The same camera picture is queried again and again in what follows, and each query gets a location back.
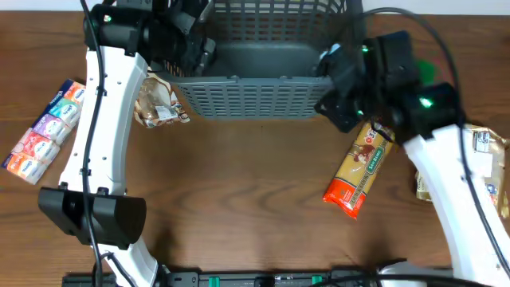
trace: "pasta package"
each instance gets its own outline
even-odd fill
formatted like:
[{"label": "pasta package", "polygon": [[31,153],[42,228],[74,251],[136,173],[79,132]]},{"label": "pasta package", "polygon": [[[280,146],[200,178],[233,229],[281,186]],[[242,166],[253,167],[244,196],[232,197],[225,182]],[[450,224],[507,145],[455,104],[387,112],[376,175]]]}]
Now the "pasta package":
[{"label": "pasta package", "polygon": [[[478,127],[466,124],[466,128],[473,135],[473,153],[477,165],[470,167],[484,175],[485,187],[498,214],[507,218],[509,216],[508,199],[502,190],[504,181],[504,153],[510,142],[498,136],[490,128]],[[416,197],[418,199],[432,201],[427,186],[420,175],[416,172]]]},{"label": "pasta package", "polygon": [[[394,138],[393,132],[387,128],[379,124],[375,124],[375,127]],[[335,178],[331,181],[323,200],[336,203],[347,215],[357,219],[359,209],[365,202],[368,191],[391,147],[392,143],[372,129],[370,123],[364,124],[340,169],[336,172]]]}]

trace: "wrapped snack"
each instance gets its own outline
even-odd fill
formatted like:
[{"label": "wrapped snack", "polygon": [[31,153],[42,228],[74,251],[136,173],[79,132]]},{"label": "wrapped snack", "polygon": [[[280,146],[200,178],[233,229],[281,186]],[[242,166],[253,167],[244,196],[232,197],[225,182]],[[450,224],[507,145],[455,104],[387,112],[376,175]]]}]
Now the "wrapped snack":
[{"label": "wrapped snack", "polygon": [[80,119],[80,107],[71,100],[61,98],[48,112],[52,116],[61,118],[69,127],[74,127]]},{"label": "wrapped snack", "polygon": [[72,102],[83,105],[83,99],[85,98],[85,86],[72,80],[67,80],[62,86],[63,88],[70,85],[67,92],[64,94],[64,98],[71,100]]},{"label": "wrapped snack", "polygon": [[[491,197],[494,207],[501,217],[508,217],[508,199],[503,187],[504,180],[504,153],[508,149],[509,142],[498,136],[490,128],[466,125],[473,134],[473,150],[476,161],[479,163],[471,168],[477,169],[483,174],[488,195]],[[423,182],[423,178],[416,173],[417,190],[416,197],[431,201],[430,194]]]},{"label": "wrapped snack", "polygon": [[10,154],[3,161],[2,167],[31,184],[35,184],[47,168],[42,162],[24,153]]},{"label": "wrapped snack", "polygon": [[61,145],[71,132],[71,128],[63,120],[49,114],[40,116],[32,125],[32,129],[39,135],[55,141],[55,144],[58,145]]},{"label": "wrapped snack", "polygon": [[134,113],[135,119],[147,128],[190,121],[171,86],[154,73],[143,81]]},{"label": "wrapped snack", "polygon": [[56,143],[29,128],[13,148],[12,153],[24,153],[44,164],[50,164],[59,151],[60,148]]},{"label": "wrapped snack", "polygon": [[[380,129],[393,137],[393,132]],[[392,143],[374,131],[370,123],[364,124],[323,200],[338,204],[347,215],[356,219],[391,146]]]},{"label": "wrapped snack", "polygon": [[84,86],[66,80],[44,112],[19,140],[2,167],[35,184],[60,151],[59,145],[80,118]]}]

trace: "packaged food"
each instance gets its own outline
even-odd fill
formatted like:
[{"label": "packaged food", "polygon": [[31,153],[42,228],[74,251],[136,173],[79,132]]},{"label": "packaged food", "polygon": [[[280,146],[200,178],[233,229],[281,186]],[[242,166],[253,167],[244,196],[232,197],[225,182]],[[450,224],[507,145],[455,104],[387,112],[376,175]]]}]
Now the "packaged food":
[{"label": "packaged food", "polygon": [[3,161],[2,167],[35,184],[60,151],[59,145],[80,118],[84,86],[66,80]]},{"label": "packaged food", "polygon": [[31,184],[35,184],[47,168],[42,162],[24,153],[11,153],[3,161],[2,167]]},{"label": "packaged food", "polygon": [[[473,157],[477,165],[470,168],[483,174],[488,195],[501,217],[509,216],[508,199],[502,190],[504,181],[504,153],[510,142],[498,136],[490,128],[466,124],[466,128],[473,134]],[[430,194],[423,182],[422,176],[417,172],[418,199],[431,201]]]},{"label": "packaged food", "polygon": [[13,148],[13,153],[24,153],[44,164],[50,164],[60,148],[52,140],[45,138],[29,128]]},{"label": "packaged food", "polygon": [[[394,137],[392,131],[376,125],[377,129]],[[347,215],[356,219],[392,145],[373,130],[370,123],[364,124],[335,178],[331,181],[323,200],[338,204]]]},{"label": "packaged food", "polygon": [[136,121],[146,128],[190,121],[171,86],[154,73],[143,81],[134,113]]},{"label": "packaged food", "polygon": [[72,80],[67,80],[62,87],[66,88],[68,85],[70,85],[67,89],[67,92],[64,93],[64,98],[71,100],[72,102],[78,104],[79,106],[83,105],[83,99],[85,98],[85,86],[77,83]]},{"label": "packaged food", "polygon": [[53,140],[58,145],[61,145],[71,132],[71,128],[63,120],[49,114],[40,116],[33,123],[32,129],[39,135]]},{"label": "packaged food", "polygon": [[61,98],[48,113],[63,120],[69,127],[74,127],[80,119],[80,107],[71,100]]}]

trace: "black cable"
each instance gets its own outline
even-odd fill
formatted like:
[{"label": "black cable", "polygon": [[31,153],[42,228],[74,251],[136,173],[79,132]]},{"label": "black cable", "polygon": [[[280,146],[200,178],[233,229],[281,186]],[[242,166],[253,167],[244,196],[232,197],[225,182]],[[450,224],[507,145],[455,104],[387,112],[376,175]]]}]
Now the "black cable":
[{"label": "black cable", "polygon": [[[401,15],[407,17],[407,18],[415,20],[418,24],[420,24],[420,26],[422,26],[424,29],[427,30],[427,32],[430,33],[430,35],[439,44],[439,46],[441,47],[441,50],[445,54],[445,58],[448,62],[449,70],[452,73],[453,87],[457,90],[457,94],[458,94],[458,98],[459,98],[458,106],[457,106],[459,118],[457,119],[457,125],[459,127],[459,136],[460,136],[459,144],[461,145],[461,161],[462,161],[462,166],[464,168],[465,179],[467,181],[469,191],[471,192],[471,196],[473,197],[473,201],[475,203],[475,207],[477,209],[477,212],[478,212],[478,215],[482,222],[482,225],[484,226],[485,233],[487,234],[488,239],[491,242],[491,245],[496,253],[498,260],[500,261],[501,266],[503,267],[507,276],[510,278],[510,267],[508,266],[508,263],[507,263],[506,259],[504,258],[503,253],[501,252],[501,248],[497,244],[497,240],[494,237],[494,234],[492,233],[491,227],[488,224],[487,218],[485,217],[484,211],[481,207],[480,200],[477,196],[477,191],[475,190],[473,181],[471,180],[471,172],[468,167],[468,161],[467,161],[467,157],[465,154],[465,146],[464,146],[463,131],[464,131],[464,124],[465,124],[465,113],[464,113],[464,109],[462,108],[462,103],[461,103],[461,98],[462,98],[461,86],[459,83],[457,67],[455,66],[452,54],[449,51],[448,47],[446,46],[446,43],[439,36],[439,33],[426,20],[424,18],[422,18],[421,16],[414,14],[408,10],[404,10],[404,9],[400,9],[400,8],[391,8],[391,7],[377,8],[377,9],[369,10],[367,12],[357,15],[354,20],[358,21],[358,20],[364,19],[367,16],[370,16],[373,14],[379,14],[379,13],[398,13],[398,14],[401,14]],[[343,33],[345,31],[345,27],[346,26],[344,26],[341,29],[340,33]]]},{"label": "black cable", "polygon": [[310,285],[310,287],[323,287],[338,283],[344,283],[349,281],[422,281],[425,283],[442,283],[454,286],[463,287],[488,287],[477,282],[468,281],[464,279],[458,279],[453,277],[434,276],[434,275],[407,275],[407,274],[363,274],[363,275],[351,275],[341,278],[330,279]]},{"label": "black cable", "polygon": [[[105,259],[105,258],[113,261],[113,264],[115,265],[115,267],[119,270],[120,274],[122,274],[124,279],[126,279],[127,283],[129,283],[129,285],[131,287],[136,287],[135,283],[133,283],[133,280],[128,276],[126,271],[124,271],[122,266],[120,266],[119,261],[117,260],[117,258],[115,257],[115,255],[112,252],[107,252],[107,253],[101,255],[101,261],[103,261],[103,259]],[[95,275],[96,271],[97,271],[97,264],[94,263],[94,267],[92,267],[92,275]]]},{"label": "black cable", "polygon": [[94,112],[92,114],[92,119],[90,121],[90,128],[88,130],[87,141],[85,143],[85,149],[83,153],[83,166],[81,169],[81,178],[83,183],[83,200],[84,200],[84,214],[85,219],[88,225],[88,233],[90,234],[90,243],[94,250],[94,256],[96,258],[97,264],[97,273],[92,279],[96,283],[96,287],[101,287],[103,285],[103,267],[101,265],[100,251],[97,246],[97,238],[96,231],[94,230],[94,225],[92,221],[92,212],[90,211],[90,195],[89,195],[89,186],[88,186],[88,161],[90,156],[90,147],[92,145],[92,138],[94,136],[94,130],[96,129],[97,117],[99,115],[99,109],[101,106],[101,100],[103,99],[104,93],[104,63],[103,63],[103,55],[101,52],[101,48],[99,42],[97,41],[96,31],[94,29],[94,25],[92,24],[92,19],[90,16],[90,11],[88,10],[87,3],[85,0],[80,0],[81,7],[83,8],[83,12],[85,14],[85,19],[88,24],[88,31],[92,35],[92,39],[94,42],[94,48],[97,53],[97,62],[99,66],[99,84],[97,85],[97,98],[96,98],[96,106],[94,107]]}]

